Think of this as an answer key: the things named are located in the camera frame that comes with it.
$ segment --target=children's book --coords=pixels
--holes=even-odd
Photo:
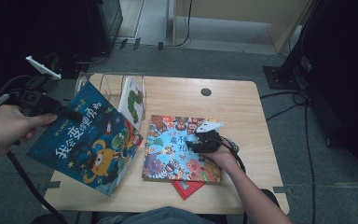
[[[173,180],[173,186],[179,192],[183,199],[188,198],[197,189],[202,187],[205,182],[186,181],[186,180]]]
[[[186,145],[186,141],[197,143],[194,132],[204,120],[152,115],[142,177],[149,180],[220,182],[220,168]]]
[[[140,87],[133,77],[126,77],[117,110],[139,130],[144,115],[144,83]]]
[[[110,196],[143,137],[89,82],[67,107],[82,121],[59,115],[27,156]]]

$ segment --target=white object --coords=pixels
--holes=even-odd
[[[211,122],[211,121],[203,121],[202,124],[197,128],[197,133],[207,133],[211,130],[222,127],[223,123]]]
[[[118,104],[118,112],[124,115],[126,119],[130,121],[130,123],[139,130],[141,126],[141,120],[144,117],[144,99],[145,99],[145,89],[142,88],[136,83],[135,78],[126,77],[123,86],[123,91],[121,93],[120,103]],[[133,91],[133,94],[137,95],[138,91],[143,94],[142,102],[137,104],[133,102],[134,99],[131,100],[132,105],[129,105],[130,92]]]
[[[54,80],[61,79],[61,74],[56,74],[55,72],[46,68],[45,65],[32,59],[32,56],[26,57],[25,60],[27,60],[28,63],[30,63],[34,68],[36,68],[36,70],[39,71],[41,74],[49,74],[53,77]]]

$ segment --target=book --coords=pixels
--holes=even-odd
[[[220,182],[220,168],[186,145],[186,141],[197,143],[194,132],[204,120],[152,115],[142,177],[148,180]]]
[[[142,88],[133,77],[126,77],[117,110],[139,130],[144,115],[144,83]]]
[[[143,137],[89,82],[67,107],[81,123],[59,115],[27,156],[110,196]]]
[[[188,198],[197,189],[202,187],[205,182],[186,181],[186,180],[173,180],[173,186],[179,192],[183,199]]]

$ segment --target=book title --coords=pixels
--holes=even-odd
[[[84,105],[86,102],[84,100],[80,101],[80,104],[76,107],[75,111],[78,111],[82,105]],[[65,142],[57,147],[55,149],[55,154],[60,159],[66,159],[67,154],[72,150],[72,147],[74,147],[77,143],[77,141],[80,139],[80,137],[84,134],[84,132],[88,129],[88,127],[91,125],[92,121],[97,117],[97,110],[102,106],[101,103],[94,103],[91,104],[90,107],[87,107],[84,111],[84,116],[82,118],[82,121],[79,125],[75,125],[66,128],[65,127],[69,123],[69,119],[65,121],[65,123],[62,124],[61,128],[58,132],[56,132],[56,136],[60,135],[63,130],[66,130],[66,140]]]

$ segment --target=gray carpet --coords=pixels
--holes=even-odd
[[[280,66],[279,55],[258,55],[198,49],[132,45],[114,48],[101,63],[89,67],[91,73],[143,72],[148,76],[197,77],[249,80],[259,94],[273,93],[264,77],[263,66]],[[64,79],[53,93],[56,99],[71,98],[75,81]],[[265,116],[293,105],[291,95],[269,97],[262,101]],[[308,109],[310,155],[313,161],[316,223],[358,223],[358,160],[345,149],[325,145],[324,130],[313,109]],[[311,223],[312,190],[309,156],[305,137],[305,108],[298,106],[268,122],[268,128],[290,205],[294,223]],[[32,142],[13,147],[25,171],[44,192],[52,170],[25,156]],[[47,214],[26,188],[10,160],[0,158],[0,223],[30,223]],[[90,223],[90,213],[64,211],[70,223]],[[229,216],[229,223],[241,223],[241,216]]]

